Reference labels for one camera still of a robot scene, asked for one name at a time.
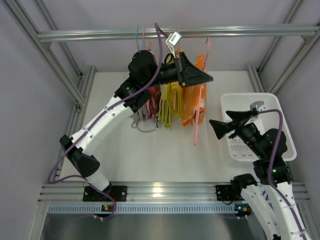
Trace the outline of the orange trousers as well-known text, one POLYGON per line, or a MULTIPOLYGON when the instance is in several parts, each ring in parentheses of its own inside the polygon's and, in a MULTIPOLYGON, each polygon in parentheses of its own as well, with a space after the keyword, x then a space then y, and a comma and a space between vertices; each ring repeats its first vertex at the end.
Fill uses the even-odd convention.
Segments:
MULTIPOLYGON (((189 127, 196 123, 199 91, 201 84, 183 88, 182 126, 189 127)), ((199 125, 203 123, 206 113, 207 84, 202 84, 199 125)))

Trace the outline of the pink hanger of orange trousers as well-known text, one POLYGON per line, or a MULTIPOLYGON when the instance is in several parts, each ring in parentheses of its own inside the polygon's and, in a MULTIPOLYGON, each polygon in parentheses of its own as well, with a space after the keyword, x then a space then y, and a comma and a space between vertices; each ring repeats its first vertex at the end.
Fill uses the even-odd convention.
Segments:
MULTIPOLYGON (((207 60, 208 60, 208 56, 211 49, 211 38, 209 36, 207 37, 205 44, 207 45, 207 51, 206 51, 205 58, 203 59, 202 71, 204 71, 207 67, 207 60)), ((197 106, 196 115, 195 115, 195 135, 194 135, 194 142, 193 142, 194 146, 196 146, 198 142, 199 117, 200 117, 200 107, 202 102, 202 86, 203 84, 201 84, 199 88, 198 106, 197 106)))

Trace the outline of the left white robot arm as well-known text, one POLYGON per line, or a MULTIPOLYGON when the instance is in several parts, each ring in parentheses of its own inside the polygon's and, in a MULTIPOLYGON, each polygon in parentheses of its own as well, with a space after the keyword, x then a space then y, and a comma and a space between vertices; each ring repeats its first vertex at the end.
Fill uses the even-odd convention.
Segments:
POLYGON ((120 85, 107 105, 86 126, 59 142, 80 177, 96 192, 108 196, 112 184, 100 170, 94 157, 96 148, 122 121, 136 113, 152 95, 149 87, 178 82, 193 87, 213 81, 213 77, 192 64, 184 52, 172 63, 156 63, 148 50, 136 52, 128 65, 129 77, 120 85))

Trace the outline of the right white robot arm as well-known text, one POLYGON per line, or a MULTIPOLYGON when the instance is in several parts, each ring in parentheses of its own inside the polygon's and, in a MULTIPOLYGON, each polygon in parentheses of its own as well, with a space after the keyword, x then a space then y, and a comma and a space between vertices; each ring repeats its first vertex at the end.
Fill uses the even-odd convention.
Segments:
POLYGON ((283 114, 278 109, 226 111, 229 122, 209 120, 220 140, 239 137, 257 156, 253 162, 255 176, 235 176, 230 184, 237 197, 251 208, 268 240, 309 240, 310 236, 299 213, 290 171, 282 158, 288 150, 283 132, 283 114), (261 134, 251 119, 261 114, 277 113, 278 128, 261 134))

